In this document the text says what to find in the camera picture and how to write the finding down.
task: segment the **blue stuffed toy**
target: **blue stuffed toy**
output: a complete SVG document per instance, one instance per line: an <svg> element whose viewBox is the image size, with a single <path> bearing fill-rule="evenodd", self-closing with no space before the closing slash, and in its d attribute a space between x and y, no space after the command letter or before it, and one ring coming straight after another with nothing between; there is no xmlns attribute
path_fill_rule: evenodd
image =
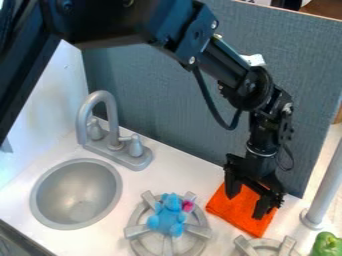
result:
<svg viewBox="0 0 342 256"><path fill-rule="evenodd" d="M147 220L151 230L164 235L180 237L184 231L186 215L182 210L182 200L174 193L163 194L162 201L155 204L155 215Z"/></svg>

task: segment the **faucet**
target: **faucet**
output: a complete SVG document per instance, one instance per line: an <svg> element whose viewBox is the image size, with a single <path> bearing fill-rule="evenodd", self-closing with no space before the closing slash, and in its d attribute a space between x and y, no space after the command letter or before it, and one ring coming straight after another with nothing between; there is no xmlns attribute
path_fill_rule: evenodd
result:
<svg viewBox="0 0 342 256"><path fill-rule="evenodd" d="M83 105L80 107L76 121L77 142L80 145L85 145L87 143L88 117L93 108L100 102L104 102L106 105L109 124L109 146L114 149L120 149L122 143L119 141L119 119L116 100L114 96L107 91L93 92L87 97Z"/></svg>
<svg viewBox="0 0 342 256"><path fill-rule="evenodd" d="M109 131L103 130L95 118L88 123L93 108L100 102L106 105ZM76 134L78 144L85 149L134 171L145 169L152 161L152 151L142 145L138 134L120 137L116 101L107 91L97 91L86 98L78 110Z"/></svg>

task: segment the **black wire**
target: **black wire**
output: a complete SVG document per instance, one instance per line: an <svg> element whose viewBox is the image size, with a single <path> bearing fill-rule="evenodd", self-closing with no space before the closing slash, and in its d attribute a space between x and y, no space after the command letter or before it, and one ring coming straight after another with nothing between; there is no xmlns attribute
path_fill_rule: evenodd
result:
<svg viewBox="0 0 342 256"><path fill-rule="evenodd" d="M205 100L205 102L207 103L208 105L208 108L210 110L210 113L212 114L212 116L215 118L216 122L221 126L223 127L224 129L226 130L229 130L229 131L232 131L234 130L237 125L239 124L239 119L240 119L240 116L241 116L241 113L242 113L242 110L238 109L236 110L235 112L235 115L233 117L233 120L231 122L230 125L228 125L224 120L223 118L221 117L220 113L218 112L211 96L210 96L210 93L208 91L208 88L205 84L205 81L204 81L204 78L202 76L202 73L201 71L199 70L198 67L195 67L194 70L192 71L194 73L194 76L197 80L197 83L201 89L201 92L202 92L202 95L203 95L203 98Z"/></svg>
<svg viewBox="0 0 342 256"><path fill-rule="evenodd" d="M291 171L294 166L295 166L295 161L294 161L294 157L293 157L293 154L291 152L291 150L289 149L289 147L286 145L286 144L283 144L282 147L281 147L285 153L287 154L287 156L290 158L290 161L291 161L291 165L290 167L284 167L284 165L281 163L281 160L279 159L279 156L280 156L280 153L278 153L278 155L276 156L276 163L278 165L278 167L284 171L284 172L289 172Z"/></svg>

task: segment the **orange block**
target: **orange block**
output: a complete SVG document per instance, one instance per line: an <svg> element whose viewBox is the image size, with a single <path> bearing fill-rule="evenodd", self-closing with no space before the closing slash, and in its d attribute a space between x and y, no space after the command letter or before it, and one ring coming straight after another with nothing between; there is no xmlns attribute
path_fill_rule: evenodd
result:
<svg viewBox="0 0 342 256"><path fill-rule="evenodd" d="M262 237L271 223L277 209L266 214L262 220L252 218L254 207L260 196L247 186L232 200L225 193L224 184L216 191L206 210L254 237Z"/></svg>

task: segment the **gray wall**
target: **gray wall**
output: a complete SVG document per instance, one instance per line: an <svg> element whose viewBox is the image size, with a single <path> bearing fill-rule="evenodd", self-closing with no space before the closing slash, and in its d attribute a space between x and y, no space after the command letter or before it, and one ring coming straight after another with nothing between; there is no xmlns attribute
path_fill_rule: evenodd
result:
<svg viewBox="0 0 342 256"><path fill-rule="evenodd" d="M276 83L293 95L296 168L279 177L302 196L341 93L342 23L229 0L205 2L225 40L241 53L262 53ZM83 56L90 89L116 96L121 125L220 165L227 152L244 153L247 114L236 131L223 130L193 76L167 56L145 45ZM229 120L234 109L219 96L215 81L207 82Z"/></svg>

